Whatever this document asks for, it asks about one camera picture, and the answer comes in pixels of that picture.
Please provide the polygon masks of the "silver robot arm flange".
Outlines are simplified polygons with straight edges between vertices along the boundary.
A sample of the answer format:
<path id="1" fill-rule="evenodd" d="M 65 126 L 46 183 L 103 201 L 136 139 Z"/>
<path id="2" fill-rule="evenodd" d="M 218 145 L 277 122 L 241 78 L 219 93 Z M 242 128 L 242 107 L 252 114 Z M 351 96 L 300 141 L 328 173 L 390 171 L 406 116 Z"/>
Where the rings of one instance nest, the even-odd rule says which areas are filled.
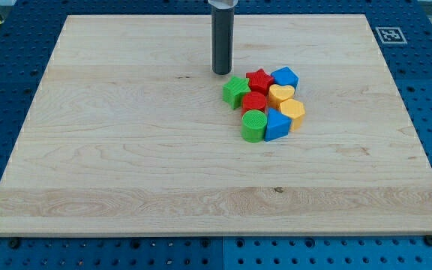
<path id="1" fill-rule="evenodd" d="M 214 8 L 226 10 L 234 8 L 239 0 L 208 0 L 208 3 Z"/>

